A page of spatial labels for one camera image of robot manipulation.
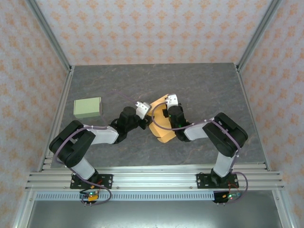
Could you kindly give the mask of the orange paper box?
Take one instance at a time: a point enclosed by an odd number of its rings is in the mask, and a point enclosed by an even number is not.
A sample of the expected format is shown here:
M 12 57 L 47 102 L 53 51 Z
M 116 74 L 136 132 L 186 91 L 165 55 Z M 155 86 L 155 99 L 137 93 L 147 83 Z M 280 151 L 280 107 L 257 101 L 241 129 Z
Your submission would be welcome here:
M 148 115 L 152 116 L 152 110 L 153 108 L 162 103 L 165 102 L 165 99 L 168 97 L 168 94 L 164 95 L 163 97 L 159 98 L 158 100 L 151 103 L 151 110 L 149 111 Z M 171 128 L 171 124 L 168 117 L 165 117 L 163 114 L 163 110 L 166 109 L 166 105 L 162 104 L 160 105 L 155 111 L 154 111 L 154 120 L 156 123 L 162 127 L 165 128 Z M 167 143 L 168 141 L 172 140 L 176 137 L 175 132 L 172 130 L 164 130 L 160 127 L 158 127 L 154 122 L 152 122 L 149 125 L 149 129 L 152 132 L 154 136 L 156 136 L 157 140 L 159 140 L 161 143 Z

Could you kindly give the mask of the green paper box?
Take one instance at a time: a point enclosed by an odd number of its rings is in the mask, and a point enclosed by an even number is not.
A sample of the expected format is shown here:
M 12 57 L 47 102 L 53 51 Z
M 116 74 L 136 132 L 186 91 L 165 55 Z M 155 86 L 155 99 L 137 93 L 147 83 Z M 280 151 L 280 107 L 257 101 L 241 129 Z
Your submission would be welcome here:
M 100 115 L 101 97 L 78 99 L 74 101 L 74 117 L 77 119 L 97 117 Z

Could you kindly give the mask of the circuit board with yellow connector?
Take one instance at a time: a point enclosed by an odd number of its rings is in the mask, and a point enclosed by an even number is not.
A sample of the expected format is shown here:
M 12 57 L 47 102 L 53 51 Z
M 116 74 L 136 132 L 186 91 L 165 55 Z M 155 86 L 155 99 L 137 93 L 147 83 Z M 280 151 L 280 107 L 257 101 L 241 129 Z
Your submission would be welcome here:
M 98 190 L 82 190 L 80 193 L 80 199 L 82 204 L 93 206 L 99 199 Z

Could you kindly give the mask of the grey metal sheet panel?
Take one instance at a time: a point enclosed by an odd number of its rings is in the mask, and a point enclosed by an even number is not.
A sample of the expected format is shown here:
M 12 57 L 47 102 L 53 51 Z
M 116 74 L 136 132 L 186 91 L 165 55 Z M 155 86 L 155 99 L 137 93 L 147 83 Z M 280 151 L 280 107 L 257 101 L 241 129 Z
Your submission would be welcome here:
M 27 192 L 13 228 L 300 228 L 284 191 L 249 191 L 237 202 L 120 201 L 84 206 Z

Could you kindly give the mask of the circuit board with green light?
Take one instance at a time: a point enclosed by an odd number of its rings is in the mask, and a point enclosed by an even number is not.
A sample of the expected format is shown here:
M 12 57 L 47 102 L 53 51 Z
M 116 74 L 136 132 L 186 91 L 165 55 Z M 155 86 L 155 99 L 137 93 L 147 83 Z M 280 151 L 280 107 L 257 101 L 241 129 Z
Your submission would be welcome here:
M 213 202 L 216 204 L 226 204 L 229 201 L 238 199 L 240 196 L 240 192 L 216 191 L 214 192 Z

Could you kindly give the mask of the aluminium mounting rail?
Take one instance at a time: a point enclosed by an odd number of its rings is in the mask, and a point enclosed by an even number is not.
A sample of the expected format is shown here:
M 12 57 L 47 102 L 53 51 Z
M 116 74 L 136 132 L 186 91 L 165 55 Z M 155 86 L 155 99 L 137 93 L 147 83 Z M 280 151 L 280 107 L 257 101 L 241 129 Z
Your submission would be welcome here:
M 196 174 L 209 173 L 211 165 L 163 165 L 99 167 L 100 174 L 112 174 L 113 191 L 197 191 Z M 278 171 L 269 171 L 265 164 L 236 164 L 239 189 L 282 190 L 287 184 Z M 72 172 L 66 168 L 44 167 L 32 172 L 26 183 L 27 190 L 68 190 Z

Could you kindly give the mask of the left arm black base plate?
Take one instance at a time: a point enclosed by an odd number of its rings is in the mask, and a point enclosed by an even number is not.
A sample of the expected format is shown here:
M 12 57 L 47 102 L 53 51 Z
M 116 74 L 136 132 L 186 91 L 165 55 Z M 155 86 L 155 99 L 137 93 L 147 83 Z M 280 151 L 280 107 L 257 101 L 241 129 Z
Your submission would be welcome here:
M 92 185 L 82 181 L 75 174 L 72 174 L 70 182 L 70 189 L 89 189 Z M 97 184 L 107 187 L 108 189 L 112 188 L 113 175 L 112 174 L 99 174 L 97 178 Z

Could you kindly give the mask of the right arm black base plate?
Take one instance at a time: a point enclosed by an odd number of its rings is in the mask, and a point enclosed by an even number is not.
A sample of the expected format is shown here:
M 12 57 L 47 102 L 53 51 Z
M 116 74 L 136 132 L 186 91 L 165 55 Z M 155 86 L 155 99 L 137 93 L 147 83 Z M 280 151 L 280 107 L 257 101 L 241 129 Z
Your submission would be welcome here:
M 229 173 L 225 177 L 220 177 L 214 173 L 196 174 L 198 189 L 228 189 L 239 188 L 238 177 L 236 174 Z

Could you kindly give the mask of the aluminium table side rail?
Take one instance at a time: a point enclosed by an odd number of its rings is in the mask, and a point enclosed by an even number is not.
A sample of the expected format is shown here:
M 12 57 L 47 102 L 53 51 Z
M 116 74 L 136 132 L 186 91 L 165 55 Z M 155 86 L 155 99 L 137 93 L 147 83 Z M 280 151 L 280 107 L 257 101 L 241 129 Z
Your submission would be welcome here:
M 245 100 L 246 100 L 246 104 L 248 106 L 248 110 L 249 110 L 249 113 L 250 113 L 250 116 L 251 116 L 251 119 L 252 119 L 252 123 L 253 123 L 254 129 L 255 129 L 255 134 L 256 134 L 256 136 L 258 138 L 258 141 L 259 141 L 259 144 L 260 144 L 260 146 L 262 148 L 262 152 L 263 152 L 263 155 L 264 155 L 264 162 L 265 162 L 265 165 L 266 165 L 266 169 L 268 171 L 272 171 L 272 167 L 270 165 L 270 161 L 268 159 L 268 155 L 264 151 L 264 146 L 263 146 L 263 143 L 262 143 L 262 140 L 261 140 L 261 137 L 260 137 L 259 130 L 257 128 L 256 122 L 255 122 L 255 117 L 254 117 L 254 114 L 253 114 L 252 109 L 251 109 L 251 105 L 250 105 L 250 102 L 249 102 L 249 98 L 248 98 L 248 95 L 247 95 L 247 92 L 246 92 L 245 84 L 243 82 L 243 78 L 242 78 L 240 69 L 239 69 L 239 67 L 236 64 L 235 64 L 235 70 L 236 70 L 236 73 L 237 73 L 237 76 L 238 76 L 238 79 L 239 79 L 239 82 L 240 82 L 240 86 L 242 88 L 242 91 L 243 91 L 243 94 L 244 94 L 244 97 L 245 97 Z
M 64 109 L 66 106 L 68 92 L 71 85 L 74 69 L 75 66 L 71 66 L 71 68 L 67 72 L 66 79 L 62 87 L 61 96 L 57 105 L 56 114 L 50 128 L 50 134 L 47 139 L 45 149 L 42 152 L 42 157 L 39 161 L 37 172 L 41 172 L 45 164 L 47 164 L 48 166 L 51 166 L 52 164 L 52 159 L 54 154 L 52 151 L 49 150 L 49 145 L 60 132 L 60 125 L 61 125 Z

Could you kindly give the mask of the aluminium frame post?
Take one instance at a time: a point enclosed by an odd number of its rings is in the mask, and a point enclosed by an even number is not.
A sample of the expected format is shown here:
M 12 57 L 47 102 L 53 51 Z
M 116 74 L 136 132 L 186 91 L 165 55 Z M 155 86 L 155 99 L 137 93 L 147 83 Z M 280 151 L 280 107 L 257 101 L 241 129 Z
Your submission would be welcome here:
M 257 26 L 253 36 L 250 39 L 249 44 L 247 45 L 242 57 L 240 58 L 240 61 L 236 64 L 236 69 L 238 72 L 241 72 L 241 70 L 245 67 L 247 61 L 251 57 L 253 51 L 255 50 L 258 42 L 264 34 L 268 24 L 271 22 L 281 2 L 282 0 L 271 0 L 265 14 L 263 15 L 259 25 Z
M 61 48 L 54 32 L 51 29 L 51 26 L 46 20 L 40 6 L 38 5 L 36 0 L 25 0 L 28 7 L 31 9 L 33 15 L 36 17 L 38 24 L 42 28 L 43 32 L 45 33 L 47 39 L 49 40 L 52 48 L 54 49 L 57 57 L 59 58 L 61 64 L 65 68 L 67 72 L 69 72 L 72 68 L 71 64 L 69 63 L 63 49 Z

